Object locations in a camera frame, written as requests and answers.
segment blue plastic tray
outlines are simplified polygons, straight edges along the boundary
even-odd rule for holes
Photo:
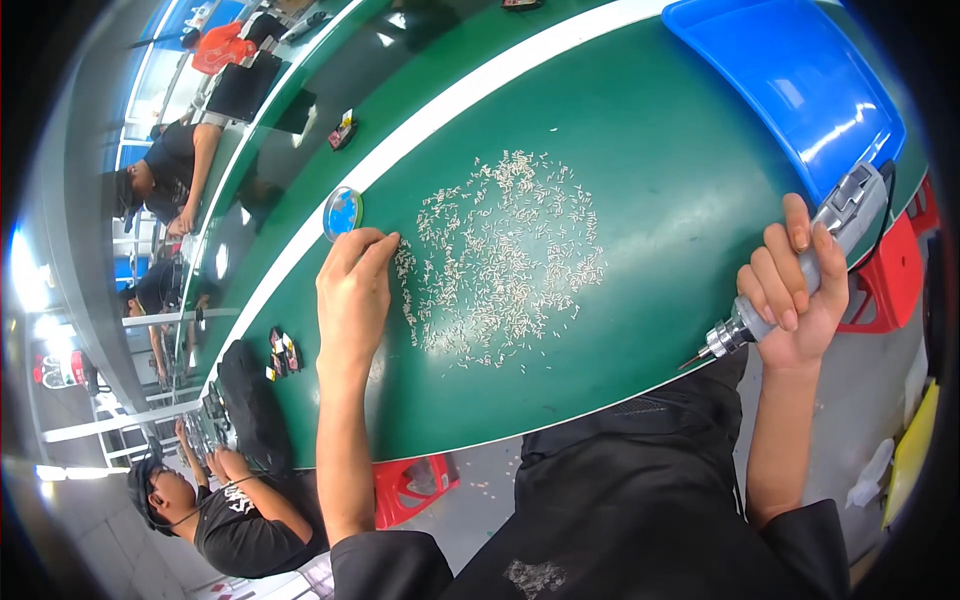
[[[819,205],[858,160],[896,160],[906,128],[843,32],[809,0],[682,0],[663,23],[754,108]]]

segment earphone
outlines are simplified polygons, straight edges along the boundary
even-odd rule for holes
[[[249,475],[249,476],[247,476],[247,477],[244,477],[243,479],[237,479],[236,481],[229,481],[229,482],[227,482],[225,485],[221,486],[220,489],[218,489],[216,492],[212,492],[209,496],[207,496],[206,498],[204,498],[203,500],[201,500],[200,503],[197,504],[197,507],[196,507],[195,509],[193,509],[193,511],[191,511],[189,515],[187,515],[187,516],[185,516],[184,518],[180,519],[180,520],[177,521],[176,523],[170,523],[170,524],[157,523],[157,522],[154,520],[154,517],[150,514],[150,511],[147,512],[147,518],[150,520],[150,523],[154,526],[155,529],[160,529],[160,528],[162,528],[162,529],[173,529],[173,528],[176,527],[177,525],[180,525],[181,523],[183,523],[184,521],[186,521],[188,518],[190,518],[190,517],[192,517],[193,515],[195,515],[196,513],[198,513],[201,508],[203,508],[204,506],[206,506],[206,503],[207,503],[207,502],[210,502],[210,501],[214,498],[214,496],[216,496],[218,493],[222,492],[222,491],[225,490],[226,488],[228,488],[228,487],[230,487],[230,486],[235,486],[235,485],[238,484],[238,483],[243,483],[244,481],[247,481],[248,479],[253,479],[254,477],[267,477],[267,476],[269,476],[269,473],[267,473],[266,471],[262,471],[262,472],[255,473],[255,474],[253,474],[253,475]],[[150,503],[150,498],[149,498],[149,497],[147,498],[147,503],[148,503],[148,504]]]

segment black bag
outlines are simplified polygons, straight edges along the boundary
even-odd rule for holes
[[[271,475],[293,468],[293,449],[273,390],[243,340],[236,340],[217,366],[229,420],[237,434],[237,449]]]

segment glasses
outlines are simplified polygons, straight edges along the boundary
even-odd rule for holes
[[[156,486],[154,483],[156,479],[160,476],[161,473],[176,473],[172,468],[167,467],[166,465],[160,465],[155,468],[154,471],[150,474],[150,477],[147,479],[147,493],[152,492],[152,488]]]

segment fingernail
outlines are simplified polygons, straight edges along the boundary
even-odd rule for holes
[[[829,250],[833,246],[833,236],[830,235],[827,226],[823,223],[817,223],[816,229],[817,235],[820,236],[820,243],[823,244],[825,250]]]
[[[783,323],[781,325],[787,331],[797,330],[797,313],[792,308],[783,313]]]
[[[806,304],[806,292],[797,292],[793,295],[793,305],[802,306]]]
[[[803,252],[806,250],[806,246],[809,242],[806,239],[806,231],[804,228],[794,228],[793,229],[793,245],[797,249],[797,252]]]

